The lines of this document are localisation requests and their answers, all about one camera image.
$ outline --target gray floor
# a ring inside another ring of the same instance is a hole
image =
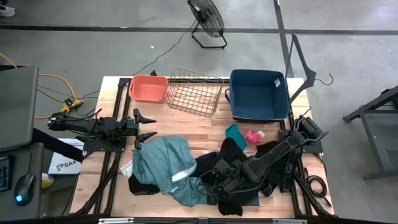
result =
[[[262,1],[215,0],[227,28],[275,29],[278,27],[274,3]],[[69,1],[11,0],[17,15],[0,19],[7,24],[51,24],[73,26],[188,27],[193,22],[186,1],[137,0]],[[398,5],[388,0],[280,0],[286,29],[396,30]],[[179,38],[178,32],[46,32],[1,30],[0,52],[19,65],[34,64],[42,73],[57,73],[69,80],[78,96],[99,90],[105,75],[132,75]],[[205,42],[216,42],[205,34]],[[279,34],[225,34],[224,50],[199,48],[189,35],[156,64],[143,73],[156,70],[169,75],[183,68],[217,76],[228,76],[233,69],[250,68],[284,71],[284,56]],[[315,121],[330,134],[322,141],[328,181],[336,214],[345,218],[397,222],[398,178],[365,184],[362,176],[376,172],[376,162],[362,124],[345,124],[345,114],[375,98],[386,88],[398,84],[398,41],[396,35],[298,35],[308,66],[318,78],[335,82],[316,85],[308,91]],[[303,77],[294,54],[295,77]],[[40,78],[41,85],[65,85],[51,78]],[[82,111],[94,108],[88,99]],[[61,104],[38,94],[36,115],[59,110]],[[35,127],[46,129],[46,120]],[[65,192],[52,194],[44,201],[44,213],[59,215],[67,201]]]

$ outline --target fan base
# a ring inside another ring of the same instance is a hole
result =
[[[222,45],[222,46],[211,46],[211,47],[208,47],[208,46],[204,46],[203,44],[201,44],[201,42],[194,35],[194,33],[198,29],[198,26],[199,26],[199,23],[196,24],[195,28],[192,31],[192,38],[194,38],[195,41],[198,42],[198,44],[200,45],[201,48],[204,48],[204,49],[224,49],[227,46],[228,43],[226,42],[225,37],[224,37],[223,34],[221,35],[221,37],[223,38],[225,44]]]

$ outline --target black fan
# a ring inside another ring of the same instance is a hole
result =
[[[193,12],[193,15],[197,19],[197,24],[192,31],[192,38],[198,42],[200,47],[203,48],[222,48],[224,49],[227,45],[226,40],[224,38],[224,22],[223,18],[221,18],[220,12],[218,12],[217,7],[214,5],[211,0],[188,0],[188,4]],[[199,24],[202,28],[212,37],[218,38],[222,37],[225,45],[223,46],[213,46],[206,47],[203,46],[199,40],[193,35],[198,29]]]

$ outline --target teal cloth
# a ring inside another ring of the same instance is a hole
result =
[[[182,205],[207,204],[207,196],[195,189],[198,180],[189,177],[197,163],[192,158],[187,140],[163,137],[142,144],[132,151],[132,172],[142,184],[155,184],[163,194],[171,195]],[[206,192],[201,180],[198,190]]]
[[[236,124],[232,124],[229,128],[225,130],[225,136],[227,138],[233,138],[239,148],[242,149],[242,151],[247,146],[247,143],[239,132],[238,126]]]

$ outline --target keyboard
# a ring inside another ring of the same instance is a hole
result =
[[[0,156],[0,192],[11,190],[11,156]]]

